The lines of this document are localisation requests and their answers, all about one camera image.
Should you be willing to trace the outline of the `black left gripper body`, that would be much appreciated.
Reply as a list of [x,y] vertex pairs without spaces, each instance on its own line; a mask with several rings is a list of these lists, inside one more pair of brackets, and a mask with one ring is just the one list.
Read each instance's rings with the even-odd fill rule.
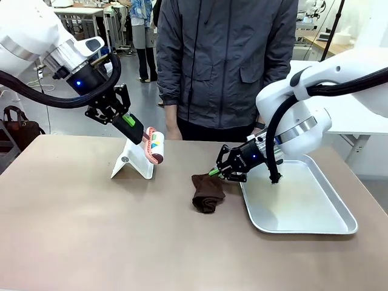
[[114,96],[114,86],[118,82],[118,63],[112,62],[113,70],[110,77],[100,69],[87,63],[74,74],[70,74],[64,67],[60,67],[53,75],[53,79],[66,79],[66,83],[79,94],[79,97],[58,99],[53,101],[53,106],[61,109],[74,109],[85,105],[94,104],[95,100],[102,97]]

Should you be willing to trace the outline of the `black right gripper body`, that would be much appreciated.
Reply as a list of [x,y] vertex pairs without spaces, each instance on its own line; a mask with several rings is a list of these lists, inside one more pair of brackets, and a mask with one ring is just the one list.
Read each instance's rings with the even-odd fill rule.
[[262,138],[253,138],[230,151],[230,166],[234,172],[248,173],[258,165],[265,164],[265,142]]

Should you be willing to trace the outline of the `person's left hand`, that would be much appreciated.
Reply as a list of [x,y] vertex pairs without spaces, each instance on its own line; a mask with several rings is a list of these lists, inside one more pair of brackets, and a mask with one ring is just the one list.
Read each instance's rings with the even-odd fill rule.
[[266,122],[261,115],[258,115],[252,134],[257,135],[266,128]]

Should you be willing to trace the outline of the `person's right hand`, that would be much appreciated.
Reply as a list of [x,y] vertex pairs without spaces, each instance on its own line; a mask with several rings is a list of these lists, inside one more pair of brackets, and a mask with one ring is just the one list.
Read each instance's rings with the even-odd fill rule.
[[177,123],[177,105],[165,105],[165,119],[167,129],[167,139],[182,140],[182,134]]

